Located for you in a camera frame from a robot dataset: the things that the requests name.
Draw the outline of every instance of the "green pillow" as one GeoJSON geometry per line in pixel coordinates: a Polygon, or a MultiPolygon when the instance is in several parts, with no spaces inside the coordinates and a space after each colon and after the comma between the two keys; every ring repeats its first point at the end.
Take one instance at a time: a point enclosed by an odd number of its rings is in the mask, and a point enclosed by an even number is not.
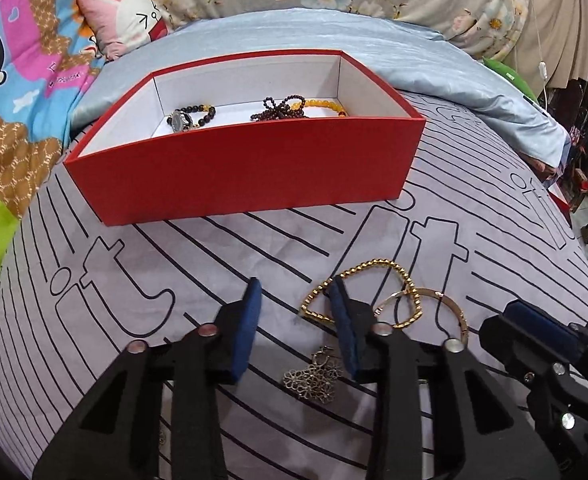
{"type": "Polygon", "coordinates": [[[518,75],[518,72],[516,72],[513,68],[510,68],[509,66],[507,66],[504,63],[501,63],[500,61],[496,61],[494,59],[487,59],[486,57],[482,58],[482,62],[485,64],[487,68],[491,68],[496,74],[502,75],[507,81],[512,83],[513,86],[518,88],[533,102],[538,102],[538,97],[532,92],[532,89],[529,88],[529,85],[520,75],[518,75]]]}

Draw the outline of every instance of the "bolt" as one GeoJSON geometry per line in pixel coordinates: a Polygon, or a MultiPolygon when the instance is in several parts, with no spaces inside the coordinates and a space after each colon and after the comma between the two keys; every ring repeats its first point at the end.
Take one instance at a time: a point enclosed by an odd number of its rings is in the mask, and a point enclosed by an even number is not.
{"type": "Polygon", "coordinates": [[[576,417],[574,417],[571,413],[563,413],[562,417],[560,418],[560,423],[562,424],[565,430],[570,430],[574,426],[576,426],[576,417]]]}
{"type": "Polygon", "coordinates": [[[391,326],[389,323],[379,321],[378,323],[374,323],[372,325],[371,331],[376,335],[388,336],[392,335],[394,327],[391,326]]]}
{"type": "Polygon", "coordinates": [[[458,352],[462,352],[464,350],[464,344],[455,338],[448,339],[443,343],[443,346],[445,347],[445,350],[452,352],[452,354],[458,354],[458,352]]]}
{"type": "Polygon", "coordinates": [[[140,354],[147,350],[147,343],[142,339],[134,339],[128,344],[128,352],[130,354],[140,354]]]}
{"type": "Polygon", "coordinates": [[[218,333],[218,326],[214,323],[205,323],[199,326],[199,335],[202,337],[212,337],[218,333]]]}
{"type": "Polygon", "coordinates": [[[560,363],[554,363],[552,365],[552,368],[554,369],[554,373],[556,375],[564,375],[565,372],[567,371],[567,370],[565,370],[565,367],[560,363]]]}

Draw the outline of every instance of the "pink blanket section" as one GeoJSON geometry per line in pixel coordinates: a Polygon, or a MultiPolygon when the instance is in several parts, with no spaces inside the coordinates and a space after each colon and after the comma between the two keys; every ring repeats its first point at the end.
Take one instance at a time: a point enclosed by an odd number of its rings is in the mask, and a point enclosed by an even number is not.
{"type": "Polygon", "coordinates": [[[56,67],[62,56],[44,54],[40,50],[40,31],[34,22],[29,0],[1,0],[1,17],[5,33],[5,47],[16,71],[28,81],[45,79],[45,97],[56,89],[80,88],[87,90],[94,80],[88,76],[89,66],[81,65],[62,72],[56,67]]]}

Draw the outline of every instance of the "plush toy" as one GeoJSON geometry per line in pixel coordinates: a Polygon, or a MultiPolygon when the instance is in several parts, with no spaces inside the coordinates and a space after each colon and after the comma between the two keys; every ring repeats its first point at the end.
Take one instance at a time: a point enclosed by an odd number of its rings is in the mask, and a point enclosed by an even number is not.
{"type": "Polygon", "coordinates": [[[77,1],[107,60],[117,59],[168,33],[153,0],[77,1]]]}

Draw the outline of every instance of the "blue gripper pad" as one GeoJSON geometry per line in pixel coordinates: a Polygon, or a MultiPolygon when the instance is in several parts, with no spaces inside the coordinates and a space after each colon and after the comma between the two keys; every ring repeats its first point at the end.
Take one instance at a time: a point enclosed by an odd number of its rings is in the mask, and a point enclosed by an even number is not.
{"type": "Polygon", "coordinates": [[[568,363],[575,364],[580,359],[582,351],[578,335],[537,306],[522,300],[513,301],[505,307],[503,316],[568,363]]]}
{"type": "Polygon", "coordinates": [[[343,356],[343,365],[353,377],[359,369],[358,339],[352,327],[349,314],[347,313],[347,290],[340,276],[334,278],[327,288],[327,296],[330,298],[331,315],[333,316],[338,334],[338,343],[343,356]]]}
{"type": "Polygon", "coordinates": [[[252,278],[241,300],[243,303],[243,313],[234,338],[231,373],[236,381],[245,373],[249,364],[251,346],[256,335],[258,318],[261,314],[262,296],[263,288],[261,282],[256,278],[252,278]]]}

